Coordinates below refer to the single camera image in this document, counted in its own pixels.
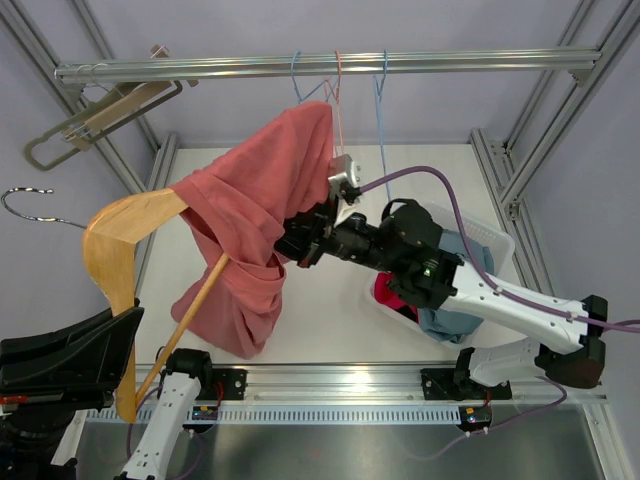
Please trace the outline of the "dusty pink garment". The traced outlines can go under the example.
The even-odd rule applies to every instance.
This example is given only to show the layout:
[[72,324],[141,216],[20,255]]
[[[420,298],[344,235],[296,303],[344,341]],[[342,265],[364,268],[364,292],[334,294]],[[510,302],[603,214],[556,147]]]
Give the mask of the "dusty pink garment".
[[285,220],[326,200],[333,157],[332,108],[285,110],[242,144],[171,185],[208,267],[229,260],[189,325],[232,355],[251,359],[271,336],[286,279],[275,242]]

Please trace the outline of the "red t shirt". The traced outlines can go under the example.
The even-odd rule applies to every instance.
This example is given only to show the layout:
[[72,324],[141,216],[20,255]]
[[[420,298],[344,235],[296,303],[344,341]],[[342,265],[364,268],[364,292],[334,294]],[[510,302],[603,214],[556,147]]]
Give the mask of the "red t shirt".
[[403,317],[418,322],[418,312],[414,306],[408,305],[389,288],[392,279],[390,273],[380,272],[377,274],[373,285],[373,297],[381,305],[386,306]]

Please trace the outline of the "pink hanger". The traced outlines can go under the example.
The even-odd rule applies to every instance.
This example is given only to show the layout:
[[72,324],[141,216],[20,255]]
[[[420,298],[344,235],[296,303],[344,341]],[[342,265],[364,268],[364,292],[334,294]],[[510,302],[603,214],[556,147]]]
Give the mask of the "pink hanger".
[[342,111],[341,111],[341,82],[342,82],[342,57],[339,50],[334,51],[335,59],[336,59],[336,71],[337,76],[334,81],[331,80],[330,76],[327,76],[324,79],[325,82],[325,97],[326,101],[333,99],[335,103],[335,114],[337,118],[337,128],[338,128],[338,142],[335,147],[336,155],[343,155],[345,153],[344,149],[344,133],[343,133],[343,122],[342,122]]

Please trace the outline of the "light blue wire hanger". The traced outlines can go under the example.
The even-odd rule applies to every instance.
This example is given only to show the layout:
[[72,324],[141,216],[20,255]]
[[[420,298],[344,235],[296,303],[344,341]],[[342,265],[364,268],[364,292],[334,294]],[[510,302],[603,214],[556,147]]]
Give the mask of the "light blue wire hanger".
[[388,51],[384,50],[382,75],[380,77],[378,77],[377,75],[373,76],[374,107],[375,107],[375,116],[376,116],[376,123],[377,123],[378,145],[380,150],[381,165],[382,165],[384,176],[388,174],[388,169],[387,169],[387,161],[386,161],[386,154],[385,154],[382,101],[383,101],[384,87],[385,87],[386,78],[388,74],[388,62],[389,62]]

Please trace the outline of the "grey t shirt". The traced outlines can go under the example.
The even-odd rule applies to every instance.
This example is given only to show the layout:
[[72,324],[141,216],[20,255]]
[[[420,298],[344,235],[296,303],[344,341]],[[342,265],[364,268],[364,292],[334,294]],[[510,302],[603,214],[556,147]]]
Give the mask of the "grey t shirt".
[[[468,239],[472,256],[486,273],[494,274],[495,266],[490,249],[473,239]],[[439,248],[464,259],[468,258],[462,236],[459,232],[444,230],[440,238]],[[418,324],[423,332],[438,342],[460,344],[474,333],[483,319],[461,312],[444,309],[421,308],[418,310]]]

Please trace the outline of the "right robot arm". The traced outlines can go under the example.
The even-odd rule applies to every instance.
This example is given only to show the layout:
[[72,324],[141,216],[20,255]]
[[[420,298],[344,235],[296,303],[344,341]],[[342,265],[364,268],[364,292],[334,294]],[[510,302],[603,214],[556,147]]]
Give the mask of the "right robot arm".
[[377,227],[359,213],[338,222],[337,212],[329,199],[286,220],[276,251],[301,268],[331,255],[388,273],[389,289],[407,305],[477,316],[525,336],[499,347],[464,348],[454,367],[422,370],[425,397],[508,399],[510,381],[529,377],[576,389],[599,384],[606,346],[589,323],[605,321],[603,298],[566,301],[522,289],[516,301],[510,284],[440,249],[442,227],[414,200],[389,202]]

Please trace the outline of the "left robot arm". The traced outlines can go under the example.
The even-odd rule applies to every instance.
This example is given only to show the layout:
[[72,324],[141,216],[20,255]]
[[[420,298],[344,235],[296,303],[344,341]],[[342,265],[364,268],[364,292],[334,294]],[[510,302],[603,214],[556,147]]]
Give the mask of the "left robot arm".
[[[114,402],[144,314],[134,306],[110,310],[67,328],[1,342],[1,476],[73,479],[76,459],[53,464],[77,412]],[[211,358],[174,351],[163,365],[159,403],[122,479],[163,479],[188,408],[211,384]]]

